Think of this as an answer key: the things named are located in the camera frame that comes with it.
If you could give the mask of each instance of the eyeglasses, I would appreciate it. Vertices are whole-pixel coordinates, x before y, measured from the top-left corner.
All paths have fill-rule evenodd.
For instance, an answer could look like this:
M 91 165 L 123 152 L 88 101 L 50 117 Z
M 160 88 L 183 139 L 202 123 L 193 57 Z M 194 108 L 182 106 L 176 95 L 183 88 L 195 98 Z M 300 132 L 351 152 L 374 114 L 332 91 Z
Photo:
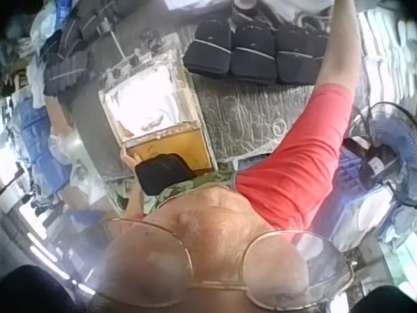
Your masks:
M 189 290 L 209 289 L 243 292 L 265 310 L 300 310 L 331 300 L 354 276 L 352 264 L 326 239 L 272 231 L 246 247 L 237 279 L 198 280 L 198 264 L 175 233 L 123 218 L 81 232 L 65 259 L 100 296 L 143 308 L 175 305 Z

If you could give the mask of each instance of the forearm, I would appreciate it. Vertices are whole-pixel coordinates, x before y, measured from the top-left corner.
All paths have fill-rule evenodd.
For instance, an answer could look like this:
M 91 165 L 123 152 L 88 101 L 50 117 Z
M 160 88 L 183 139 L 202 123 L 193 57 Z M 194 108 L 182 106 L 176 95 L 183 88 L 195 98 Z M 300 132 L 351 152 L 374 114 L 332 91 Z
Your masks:
M 352 94 L 361 66 L 361 39 L 354 0 L 335 0 L 330 37 L 316 87 L 338 83 Z
M 143 191 L 139 183 L 136 183 L 129 196 L 128 206 L 124 216 L 126 218 L 134 218 L 143 214 Z

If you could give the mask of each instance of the blue plastic bin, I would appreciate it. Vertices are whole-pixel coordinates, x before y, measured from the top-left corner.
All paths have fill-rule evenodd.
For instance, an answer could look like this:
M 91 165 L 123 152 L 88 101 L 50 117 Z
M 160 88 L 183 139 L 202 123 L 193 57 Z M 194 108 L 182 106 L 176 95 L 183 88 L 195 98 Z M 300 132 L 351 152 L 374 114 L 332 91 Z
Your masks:
M 26 98 L 24 101 L 20 102 L 16 106 L 16 110 L 20 116 L 20 129 L 25 129 L 48 116 L 45 107 L 42 107 L 41 109 L 33 108 L 32 98 Z
M 49 152 L 48 138 L 50 133 L 51 123 L 48 118 L 41 119 L 22 130 L 22 139 L 31 162 L 35 162 L 42 155 Z
M 62 165 L 50 152 L 42 155 L 33 166 L 54 193 L 62 190 L 70 181 L 72 165 Z

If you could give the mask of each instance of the scratched table surface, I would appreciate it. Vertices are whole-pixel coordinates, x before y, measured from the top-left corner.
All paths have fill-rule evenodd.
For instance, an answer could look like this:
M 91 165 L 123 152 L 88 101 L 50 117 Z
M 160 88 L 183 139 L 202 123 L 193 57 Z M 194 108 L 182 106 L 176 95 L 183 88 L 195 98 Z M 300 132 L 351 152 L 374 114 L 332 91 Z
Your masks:
M 84 0 L 80 10 L 89 9 Z M 179 34 L 183 48 L 194 37 L 197 21 L 179 19 L 168 11 L 163 0 L 147 1 L 115 28 L 125 54 L 139 46 L 143 30 L 152 28 L 162 35 Z M 99 38 L 91 47 L 96 73 L 121 60 L 111 37 Z M 260 87 L 232 79 L 211 80 L 193 76 L 217 161 L 229 161 L 258 153 L 271 152 L 282 140 L 304 109 L 313 87 L 275 85 Z M 355 106 L 362 109 L 369 97 L 367 76 L 362 77 L 356 92 Z M 120 149 L 98 97 L 98 82 L 91 80 L 71 105 L 72 116 L 81 139 L 105 181 L 131 175 L 120 161 Z

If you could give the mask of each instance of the skin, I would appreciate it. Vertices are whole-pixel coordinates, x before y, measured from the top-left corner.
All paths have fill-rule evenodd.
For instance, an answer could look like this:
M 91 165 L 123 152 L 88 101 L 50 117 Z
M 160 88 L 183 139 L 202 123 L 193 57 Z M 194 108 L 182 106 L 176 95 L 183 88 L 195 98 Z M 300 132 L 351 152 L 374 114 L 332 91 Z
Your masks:
M 337 83 L 354 94 L 358 83 L 361 65 L 361 43 L 356 21 L 356 11 L 353 0 L 336 0 L 331 21 L 331 33 L 328 41 L 323 65 L 317 79 L 316 88 L 326 83 Z M 140 162 L 137 157 L 129 157 L 122 152 L 124 162 L 134 169 Z M 140 199 L 141 190 L 138 187 L 132 193 L 131 201 L 126 212 L 127 216 L 142 213 Z M 163 226 L 175 232 L 190 250 L 194 265 L 196 280 L 234 280 L 238 274 L 238 263 L 248 244 L 262 233 L 272 231 L 251 207 L 249 201 L 239 193 L 222 185 L 210 185 L 206 188 L 194 190 L 179 198 L 167 202 L 159 210 L 145 219 L 156 225 Z M 132 230 L 130 238 L 134 238 L 137 245 L 132 244 L 128 252 L 132 259 L 135 253 L 144 252 L 146 240 L 145 232 Z M 248 274 L 248 281 L 261 281 L 264 285 L 272 284 L 275 290 L 301 292 L 308 286 L 308 270 L 302 257 L 293 245 L 285 239 L 275 242 L 273 247 L 258 246 L 259 253 L 254 253 L 253 264 L 257 264 Z M 108 261 L 117 263 L 118 268 L 128 269 L 130 277 L 143 275 L 137 264 L 123 263 L 124 257 L 120 250 L 108 256 Z M 269 260 L 277 260 L 271 268 Z M 245 312 L 248 302 L 241 293 L 205 293 L 203 298 L 209 298 L 211 305 L 218 312 Z M 129 312 L 124 306 L 120 312 Z M 161 312 L 188 312 L 178 306 Z

